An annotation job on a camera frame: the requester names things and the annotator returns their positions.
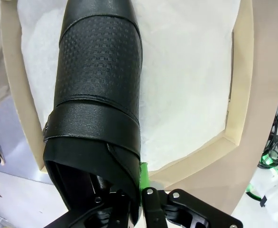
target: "woven leather texture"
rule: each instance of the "woven leather texture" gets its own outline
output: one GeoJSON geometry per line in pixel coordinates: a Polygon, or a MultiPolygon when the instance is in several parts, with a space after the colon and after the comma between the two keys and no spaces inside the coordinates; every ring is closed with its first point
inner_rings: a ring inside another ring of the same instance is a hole
{"type": "Polygon", "coordinates": [[[142,50],[131,22],[107,16],[82,19],[63,35],[59,48],[55,107],[94,100],[138,123],[142,50]]]}

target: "white tissue paper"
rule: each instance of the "white tissue paper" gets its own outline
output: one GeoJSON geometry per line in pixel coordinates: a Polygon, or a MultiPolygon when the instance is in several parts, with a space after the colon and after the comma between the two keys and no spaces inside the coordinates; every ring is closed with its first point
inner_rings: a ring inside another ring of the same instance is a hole
{"type": "MultiPolygon", "coordinates": [[[[41,128],[53,110],[67,0],[18,0],[22,53],[41,128]]],[[[150,171],[225,129],[240,0],[133,0],[143,44],[141,160],[150,171]]]]}

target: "white floor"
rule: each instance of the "white floor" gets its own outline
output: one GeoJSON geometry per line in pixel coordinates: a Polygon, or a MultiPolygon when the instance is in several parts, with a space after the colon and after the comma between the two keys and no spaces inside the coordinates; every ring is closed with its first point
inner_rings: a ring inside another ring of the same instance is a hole
{"type": "MultiPolygon", "coordinates": [[[[42,228],[63,215],[67,209],[53,185],[10,176],[0,172],[0,216],[16,228],[42,228]]],[[[244,195],[233,216],[245,228],[278,228],[257,201],[244,195]]],[[[141,218],[136,228],[144,228],[141,218]]]]}

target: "silver bolt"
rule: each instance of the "silver bolt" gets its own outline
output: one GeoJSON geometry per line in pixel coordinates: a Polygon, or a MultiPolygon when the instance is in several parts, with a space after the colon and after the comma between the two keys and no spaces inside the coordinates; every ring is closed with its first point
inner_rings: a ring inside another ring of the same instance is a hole
{"type": "Polygon", "coordinates": [[[173,197],[174,197],[174,198],[179,198],[179,196],[180,196],[180,195],[179,195],[178,192],[174,192],[174,193],[173,193],[173,197]]]}
{"type": "Polygon", "coordinates": [[[148,190],[147,190],[148,195],[153,194],[153,192],[154,192],[154,191],[153,191],[152,189],[148,189],[148,190]]]}
{"type": "Polygon", "coordinates": [[[101,197],[96,197],[95,198],[95,203],[101,203],[101,201],[102,201],[101,197]]]}

